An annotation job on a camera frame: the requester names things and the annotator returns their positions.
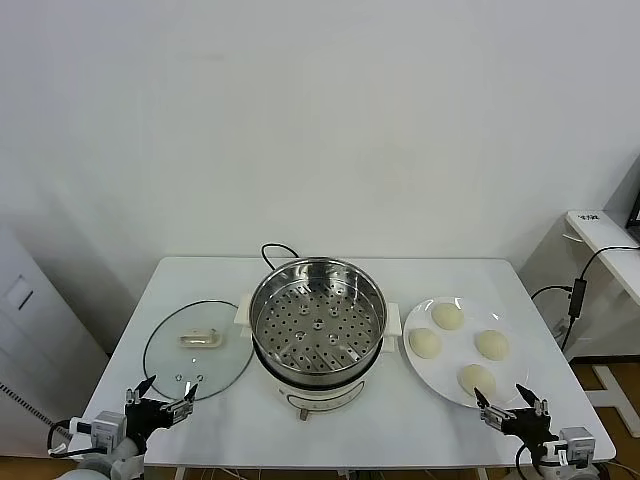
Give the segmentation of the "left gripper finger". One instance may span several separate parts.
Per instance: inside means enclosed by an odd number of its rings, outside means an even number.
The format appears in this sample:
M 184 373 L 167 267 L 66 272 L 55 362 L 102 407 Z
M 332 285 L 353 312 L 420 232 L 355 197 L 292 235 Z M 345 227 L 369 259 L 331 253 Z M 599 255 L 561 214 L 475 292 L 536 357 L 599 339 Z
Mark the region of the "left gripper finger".
M 181 400 L 176 400 L 167 405 L 167 415 L 170 417 L 172 424 L 182 422 L 193 413 L 198 384 L 191 385 L 187 383 L 187 387 L 188 390 Z
M 126 391 L 126 403 L 127 404 L 139 404 L 144 398 L 147 391 L 151 388 L 156 379 L 155 375 L 146 378 L 141 381 L 134 389 L 128 389 Z

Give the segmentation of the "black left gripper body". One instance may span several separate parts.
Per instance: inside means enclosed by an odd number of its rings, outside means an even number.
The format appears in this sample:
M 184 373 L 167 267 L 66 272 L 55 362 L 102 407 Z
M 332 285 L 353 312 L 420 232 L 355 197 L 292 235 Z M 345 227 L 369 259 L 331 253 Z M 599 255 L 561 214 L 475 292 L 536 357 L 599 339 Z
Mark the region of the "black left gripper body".
M 154 399 L 126 404 L 126 436 L 136 444 L 145 444 L 155 430 L 170 428 L 173 414 L 167 410 L 167 406 L 168 403 Z

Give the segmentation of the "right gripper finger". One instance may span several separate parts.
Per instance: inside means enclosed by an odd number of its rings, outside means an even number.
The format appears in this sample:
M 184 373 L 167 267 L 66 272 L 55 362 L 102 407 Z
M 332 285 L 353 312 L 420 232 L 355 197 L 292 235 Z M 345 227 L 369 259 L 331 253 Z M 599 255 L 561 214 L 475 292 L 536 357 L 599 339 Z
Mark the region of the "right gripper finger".
M 473 391 L 479 407 L 480 418 L 491 428 L 503 429 L 516 419 L 514 413 L 492 405 L 477 387 Z
M 540 399 L 533 391 L 519 383 L 516 384 L 516 389 L 527 405 L 534 409 L 536 416 L 549 416 L 548 402 L 546 399 Z

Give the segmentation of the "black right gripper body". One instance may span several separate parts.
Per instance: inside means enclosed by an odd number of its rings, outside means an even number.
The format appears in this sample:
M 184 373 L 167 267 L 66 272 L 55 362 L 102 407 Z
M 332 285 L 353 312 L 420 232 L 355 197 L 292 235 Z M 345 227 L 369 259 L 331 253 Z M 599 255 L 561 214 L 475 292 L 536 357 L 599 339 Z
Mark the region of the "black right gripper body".
M 551 416 L 537 413 L 534 408 L 510 410 L 511 416 L 503 421 L 503 433 L 518 437 L 528 448 L 537 448 L 559 439 L 550 431 Z

